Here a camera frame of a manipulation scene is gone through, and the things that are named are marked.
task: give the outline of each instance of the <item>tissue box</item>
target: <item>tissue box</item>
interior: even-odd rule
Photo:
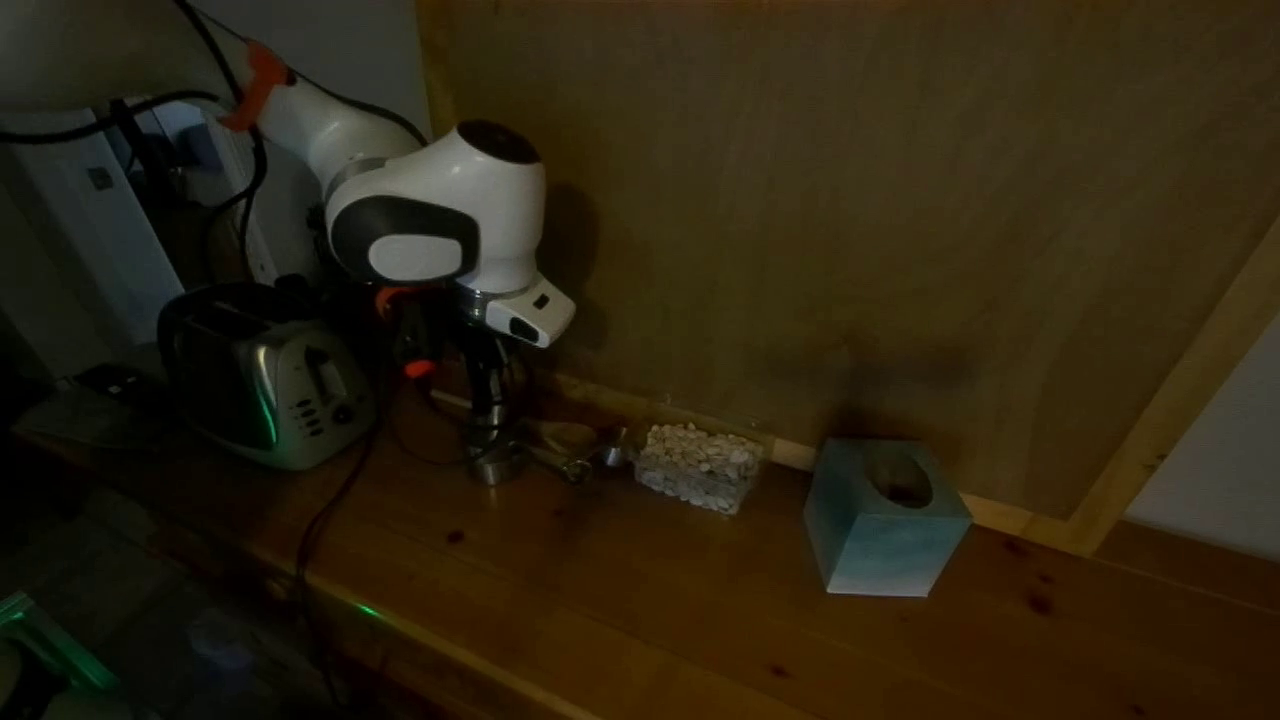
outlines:
[[[959,492],[907,439],[826,439],[803,503],[837,596],[927,596],[967,534]]]

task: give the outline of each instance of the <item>wooden wall panel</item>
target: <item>wooden wall panel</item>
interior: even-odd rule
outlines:
[[[1280,211],[1280,4],[420,0],[431,105],[553,167],[571,377],[925,436],[1070,516]]]

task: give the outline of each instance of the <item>toaster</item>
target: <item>toaster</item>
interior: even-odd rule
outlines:
[[[293,292],[186,292],[160,312],[157,346],[184,419],[257,464],[305,473],[371,428],[367,377]]]

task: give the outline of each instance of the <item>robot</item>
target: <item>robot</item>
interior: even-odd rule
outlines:
[[[288,73],[267,49],[195,19],[179,0],[3,0],[3,107],[82,107],[195,87],[230,129],[258,129],[325,194],[329,256],[371,288],[452,285],[467,322],[471,451],[502,457],[502,341],[547,348],[576,303],[537,268],[542,163],[501,123],[434,145]]]

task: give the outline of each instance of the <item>wooden countertop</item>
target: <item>wooden countertop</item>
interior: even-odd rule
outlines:
[[[186,433],[160,451],[39,449],[157,516],[293,574],[355,449],[306,477]],[[465,481],[456,428],[401,396],[313,588],[423,648],[478,715],[1272,715],[1280,621],[970,534],[930,599],[823,596],[803,477],[722,519],[626,481]]]

